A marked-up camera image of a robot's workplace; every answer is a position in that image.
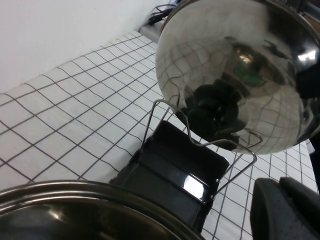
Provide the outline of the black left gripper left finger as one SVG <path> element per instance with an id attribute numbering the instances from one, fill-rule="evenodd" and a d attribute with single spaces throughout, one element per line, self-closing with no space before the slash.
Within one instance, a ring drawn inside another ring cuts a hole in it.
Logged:
<path id="1" fill-rule="evenodd" d="M 254 240 L 318 240 L 320 195 L 290 177 L 258 178 L 250 226 Z"/>

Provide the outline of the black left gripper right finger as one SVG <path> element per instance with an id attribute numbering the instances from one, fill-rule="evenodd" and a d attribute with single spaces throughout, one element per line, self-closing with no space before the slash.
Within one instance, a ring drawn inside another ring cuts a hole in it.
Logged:
<path id="1" fill-rule="evenodd" d="M 302 99 L 320 97 L 320 72 L 306 71 L 297 75 L 296 89 Z"/>

